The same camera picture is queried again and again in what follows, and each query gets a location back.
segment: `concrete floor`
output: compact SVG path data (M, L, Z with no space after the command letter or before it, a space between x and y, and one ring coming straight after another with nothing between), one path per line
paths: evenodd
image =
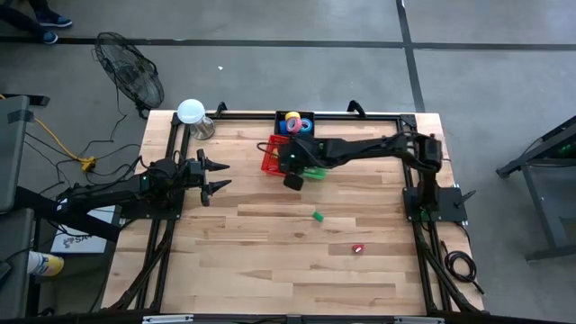
M414 41L576 41L576 4L570 0L405 3ZM52 7L75 21L61 33L68 37L115 31L140 38L401 41L392 0L60 0ZM14 33L0 25L0 34ZM89 140L106 139L120 116L113 84L93 61L91 48L0 45L0 89L50 96L49 107L35 113L76 152ZM414 112L401 49L139 49L158 66L166 90L162 109L195 97L210 108L226 101L233 110L334 111L356 99L367 111ZM441 114L454 176L464 190L478 191L467 210L486 309L574 321L576 257L524 261L524 254L546 247L544 232L523 178L500 180L494 170L574 115L576 52L417 50L415 56L427 112ZM145 122L122 95L121 109L130 116L115 142L99 144L90 154L140 143ZM31 124L29 132L48 139L38 125ZM128 148L99 162L98 169L131 162L137 151ZM37 153L27 148L24 161L21 185L41 190L56 182L53 167ZM72 181L86 183L77 166L63 169ZM102 275L94 270L82 279L55 282L46 290L46 303L60 313L87 311ZM79 284L87 281L91 284Z

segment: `black clamp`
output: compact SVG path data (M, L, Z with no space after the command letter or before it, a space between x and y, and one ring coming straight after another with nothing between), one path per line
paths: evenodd
M228 107L226 103L220 102L218 103L218 108L216 108L216 113L212 116L213 119L219 119L222 116L223 111L227 111Z
M182 121L180 121L180 119L178 118L178 114L177 113L173 113L172 114L172 121L170 122L170 125L172 126L178 126L182 123Z
M416 124L416 116L414 114L401 114L400 120L406 125L410 126L412 129L416 129L418 125Z
M366 118L366 112L364 111L364 108L362 108L360 103L358 103L356 100L350 101L350 103L348 104L348 109L346 109L346 112L347 113L357 112L358 117Z

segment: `yellow tape roll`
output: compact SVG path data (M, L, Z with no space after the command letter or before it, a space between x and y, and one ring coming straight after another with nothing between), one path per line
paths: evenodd
M292 117L296 117L296 118L300 119L300 114L297 113L297 112L288 112L288 113L286 114L286 116L284 117L284 119L288 121L288 120L291 119Z

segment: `wooden table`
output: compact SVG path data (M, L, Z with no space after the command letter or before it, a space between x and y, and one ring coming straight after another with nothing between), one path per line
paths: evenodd
M146 163L164 157L172 114L151 112L140 152ZM419 132L444 139L438 114L416 116ZM401 199L401 162L393 157L351 161L330 170L322 181L306 180L295 192L283 186L281 177L260 170L263 153L256 144L272 132L271 121L216 121L212 139L191 140L189 157L203 148L211 160L230 165L209 173L209 179L232 183L211 198L211 207L201 206L197 189L187 191L162 312L425 314L414 236ZM345 140L395 132L389 121L316 125L316 136ZM450 186L454 179L446 146L444 155L437 178ZM322 223L312 218L314 211L324 215ZM121 233L103 307L116 302L141 269L149 227L150 221L137 220ZM470 254L464 233L454 224L438 223L438 234L449 249ZM352 252L358 243L365 244L362 255ZM431 281L440 305L435 275ZM482 308L471 284L457 285Z

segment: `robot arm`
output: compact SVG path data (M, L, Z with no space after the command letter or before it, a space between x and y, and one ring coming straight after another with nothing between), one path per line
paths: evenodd
M94 208L141 202L157 209L170 209L176 194L189 188L201 189L202 205L210 205L213 195L231 180L208 182L206 171L219 171L229 166L210 161L203 150L197 151L197 159L176 163L163 158L147 166L141 174L111 184L75 185L62 193L59 212L87 212Z
M306 167L334 168L354 159L395 157L422 173L418 183L418 205L430 211L438 206L436 173L442 167L442 142L434 136L400 132L381 139L346 141L292 137L279 149L280 170L286 174L284 185L301 190L300 175Z

